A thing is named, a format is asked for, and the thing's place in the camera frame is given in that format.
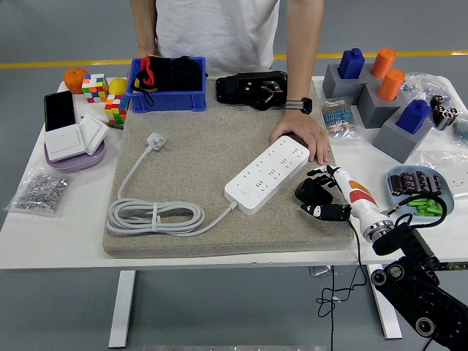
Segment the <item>person's left hand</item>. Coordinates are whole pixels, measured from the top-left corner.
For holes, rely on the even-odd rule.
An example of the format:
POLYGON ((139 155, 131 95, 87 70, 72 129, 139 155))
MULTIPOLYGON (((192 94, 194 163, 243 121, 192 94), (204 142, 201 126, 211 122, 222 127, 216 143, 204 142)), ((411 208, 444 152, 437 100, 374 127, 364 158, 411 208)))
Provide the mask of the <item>person's left hand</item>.
POLYGON ((285 110, 270 135, 274 143, 282 135, 293 133, 301 138, 309 149, 309 160, 324 165, 329 161, 330 141, 328 133, 310 116, 299 110, 285 110))

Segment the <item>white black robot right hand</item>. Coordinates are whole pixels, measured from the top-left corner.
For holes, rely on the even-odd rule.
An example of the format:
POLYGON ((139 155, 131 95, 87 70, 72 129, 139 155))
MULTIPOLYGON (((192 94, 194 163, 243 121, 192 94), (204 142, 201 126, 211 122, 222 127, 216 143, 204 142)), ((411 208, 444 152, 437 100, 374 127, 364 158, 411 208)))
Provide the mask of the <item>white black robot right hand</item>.
POLYGON ((354 216, 359 220, 360 232, 368 242, 376 241, 394 228, 390 217, 381 212, 371 192, 343 168, 324 165, 309 171, 307 175, 316 184, 337 186, 345 200, 344 205, 318 204, 309 200, 301 206, 308 214, 332 222, 345 222, 354 216))

